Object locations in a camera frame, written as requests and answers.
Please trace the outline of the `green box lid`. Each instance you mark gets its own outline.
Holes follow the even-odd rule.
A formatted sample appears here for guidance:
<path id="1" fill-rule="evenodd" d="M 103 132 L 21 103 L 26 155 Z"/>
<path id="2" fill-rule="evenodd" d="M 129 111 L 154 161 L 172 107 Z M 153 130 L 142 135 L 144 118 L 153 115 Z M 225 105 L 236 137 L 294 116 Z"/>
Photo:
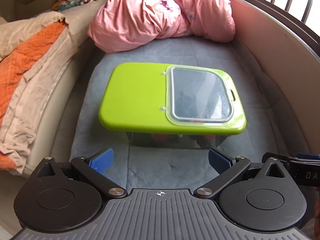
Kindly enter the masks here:
<path id="1" fill-rule="evenodd" d="M 210 119 L 178 118 L 179 92 L 217 101 Z M 237 135 L 247 120 L 231 76 L 219 69 L 164 63 L 122 63 L 113 70 L 99 109 L 110 130 L 190 135 Z"/>

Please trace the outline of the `orange beige blanket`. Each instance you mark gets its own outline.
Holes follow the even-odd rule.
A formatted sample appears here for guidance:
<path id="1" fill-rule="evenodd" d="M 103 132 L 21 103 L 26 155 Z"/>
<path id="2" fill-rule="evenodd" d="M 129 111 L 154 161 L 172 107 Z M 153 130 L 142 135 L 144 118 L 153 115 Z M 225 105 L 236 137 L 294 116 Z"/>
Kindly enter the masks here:
<path id="1" fill-rule="evenodd" d="M 59 12 L 1 24 L 1 170 L 22 175 L 56 78 L 73 55 Z"/>

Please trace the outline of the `smoky transparent storage box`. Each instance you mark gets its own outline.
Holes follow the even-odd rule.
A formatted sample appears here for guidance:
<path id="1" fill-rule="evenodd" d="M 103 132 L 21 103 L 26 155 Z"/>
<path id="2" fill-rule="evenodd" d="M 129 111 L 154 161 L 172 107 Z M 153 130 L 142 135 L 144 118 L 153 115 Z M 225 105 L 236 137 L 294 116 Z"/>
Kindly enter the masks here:
<path id="1" fill-rule="evenodd" d="M 168 134 L 166 142 L 157 143 L 152 140 L 151 133 L 126 132 L 126 135 L 131 146 L 205 150 L 218 147 L 228 138 L 227 135 Z"/>

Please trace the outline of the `pink crumpled duvet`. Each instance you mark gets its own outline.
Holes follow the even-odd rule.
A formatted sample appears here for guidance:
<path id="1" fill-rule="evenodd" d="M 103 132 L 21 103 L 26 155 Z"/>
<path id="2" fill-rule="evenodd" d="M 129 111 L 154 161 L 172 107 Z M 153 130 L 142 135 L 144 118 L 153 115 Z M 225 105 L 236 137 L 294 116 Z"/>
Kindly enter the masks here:
<path id="1" fill-rule="evenodd" d="M 229 0 L 107 0 L 87 34 L 109 54 L 189 35 L 229 42 L 235 22 Z"/>

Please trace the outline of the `red hooded toy figure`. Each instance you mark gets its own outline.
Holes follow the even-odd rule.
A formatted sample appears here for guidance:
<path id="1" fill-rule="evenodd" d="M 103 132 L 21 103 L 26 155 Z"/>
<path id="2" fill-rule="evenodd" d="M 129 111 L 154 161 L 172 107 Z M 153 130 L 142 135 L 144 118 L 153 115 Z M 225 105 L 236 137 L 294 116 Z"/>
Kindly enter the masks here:
<path id="1" fill-rule="evenodd" d="M 157 143 L 163 143 L 167 141 L 168 135 L 167 134 L 151 134 L 151 138 L 153 141 Z"/>

